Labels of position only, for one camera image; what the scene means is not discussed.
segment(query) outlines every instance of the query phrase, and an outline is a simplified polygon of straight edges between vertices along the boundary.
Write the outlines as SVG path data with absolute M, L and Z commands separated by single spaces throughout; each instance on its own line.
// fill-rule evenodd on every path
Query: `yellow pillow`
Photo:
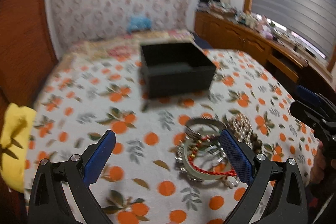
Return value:
M 28 139 L 36 111 L 11 103 L 5 112 L 0 137 L 0 174 L 12 189 L 23 193 Z

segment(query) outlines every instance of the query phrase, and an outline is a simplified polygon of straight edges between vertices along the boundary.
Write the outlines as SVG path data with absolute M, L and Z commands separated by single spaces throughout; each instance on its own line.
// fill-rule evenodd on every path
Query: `blue gripper pad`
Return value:
M 239 179 L 248 186 L 251 185 L 253 181 L 251 163 L 227 130 L 220 133 L 219 142 Z
M 321 105 L 320 98 L 314 92 L 311 92 L 301 85 L 296 86 L 296 94 L 315 107 L 320 107 Z
M 110 130 L 103 141 L 98 145 L 93 155 L 85 165 L 83 182 L 87 188 L 99 178 L 107 160 L 116 145 L 116 135 Z

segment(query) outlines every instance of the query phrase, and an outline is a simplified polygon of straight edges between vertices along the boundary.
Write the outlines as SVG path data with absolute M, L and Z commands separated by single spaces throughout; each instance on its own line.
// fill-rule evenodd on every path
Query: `blue stuffed toy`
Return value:
M 134 31 L 142 31 L 152 28 L 152 21 L 144 16 L 131 17 L 128 23 L 127 32 L 132 33 Z

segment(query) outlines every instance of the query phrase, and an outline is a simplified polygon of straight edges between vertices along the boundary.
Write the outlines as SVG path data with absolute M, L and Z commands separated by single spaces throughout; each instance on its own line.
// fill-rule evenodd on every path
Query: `bedspread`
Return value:
M 293 157 L 306 183 L 318 142 L 313 130 L 290 115 L 292 97 L 248 54 L 204 53 L 217 66 L 209 91 L 151 101 L 138 52 L 55 73 L 37 104 L 26 160 L 26 200 L 41 159 L 67 160 L 112 129 L 116 146 L 90 190 L 114 223 L 221 224 L 246 185 L 229 189 L 220 181 L 189 181 L 175 168 L 175 145 L 184 138 L 190 117 L 225 121 L 240 112 L 250 117 L 263 153 L 275 161 Z M 263 213 L 272 187 L 270 182 L 253 220 Z M 84 222 L 68 186 L 63 188 L 76 219 Z

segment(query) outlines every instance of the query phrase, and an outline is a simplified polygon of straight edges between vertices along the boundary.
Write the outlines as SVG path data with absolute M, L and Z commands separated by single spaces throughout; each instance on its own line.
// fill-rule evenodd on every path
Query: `black box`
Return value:
M 148 98 L 209 89 L 216 66 L 192 43 L 141 46 Z

